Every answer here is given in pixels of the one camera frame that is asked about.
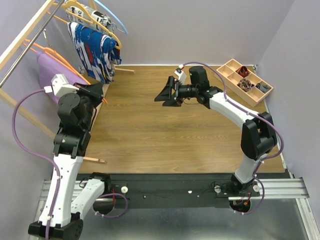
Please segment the orange plastic hanger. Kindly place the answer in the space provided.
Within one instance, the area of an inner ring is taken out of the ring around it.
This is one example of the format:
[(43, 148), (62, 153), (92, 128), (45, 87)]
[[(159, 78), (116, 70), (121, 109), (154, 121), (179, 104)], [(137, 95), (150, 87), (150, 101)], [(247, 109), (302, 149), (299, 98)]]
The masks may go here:
[(50, 44), (49, 39), (47, 37), (47, 30), (43, 30), (43, 36), (46, 41), (47, 46), (44, 47), (36, 42), (34, 42), (32, 45), (38, 47), (41, 49), (44, 53), (49, 55), (51, 58), (62, 64), (64, 67), (66, 67), (68, 70), (76, 74), (78, 77), (80, 77), (83, 81), (85, 81), (87, 84), (91, 84), (83, 75), (81, 75), (76, 69), (64, 58), (62, 57)]

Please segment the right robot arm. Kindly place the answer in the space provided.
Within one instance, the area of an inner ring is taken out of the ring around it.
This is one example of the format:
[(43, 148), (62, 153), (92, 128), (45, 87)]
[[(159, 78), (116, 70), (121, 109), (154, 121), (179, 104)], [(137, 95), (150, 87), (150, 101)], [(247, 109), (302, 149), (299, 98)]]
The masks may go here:
[(184, 99), (195, 98), (199, 104), (219, 112), (240, 128), (243, 158), (228, 187), (234, 195), (241, 196), (253, 184), (263, 158), (277, 145), (273, 119), (267, 112), (251, 112), (227, 97), (222, 89), (211, 86), (203, 66), (192, 66), (189, 76), (190, 84), (185, 84), (187, 76), (180, 65), (154, 100), (162, 102), (164, 107), (179, 107)]

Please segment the purple trousers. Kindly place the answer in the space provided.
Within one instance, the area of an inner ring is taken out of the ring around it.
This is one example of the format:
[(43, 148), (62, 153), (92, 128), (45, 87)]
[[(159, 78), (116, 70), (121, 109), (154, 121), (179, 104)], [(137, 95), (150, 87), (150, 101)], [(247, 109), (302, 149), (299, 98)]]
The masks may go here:
[(36, 51), (36, 62), (38, 64), (39, 85), (43, 89), (46, 86), (52, 85), (52, 79), (57, 74), (63, 74), (68, 83), (73, 85), (79, 83), (87, 85), (88, 83), (73, 71), (67, 69), (64, 65), (53, 59), (44, 52)]

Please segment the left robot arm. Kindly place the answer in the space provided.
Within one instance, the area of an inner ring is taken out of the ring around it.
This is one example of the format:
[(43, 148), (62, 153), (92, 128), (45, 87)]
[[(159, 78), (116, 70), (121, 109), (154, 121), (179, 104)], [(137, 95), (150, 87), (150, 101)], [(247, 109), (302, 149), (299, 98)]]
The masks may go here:
[(98, 197), (110, 194), (110, 177), (93, 173), (87, 186), (73, 198), (78, 172), (91, 138), (94, 110), (104, 98), (103, 85), (75, 83), (58, 100), (59, 129), (53, 140), (53, 162), (49, 192), (39, 219), (28, 234), (48, 240), (78, 240), (84, 218)]

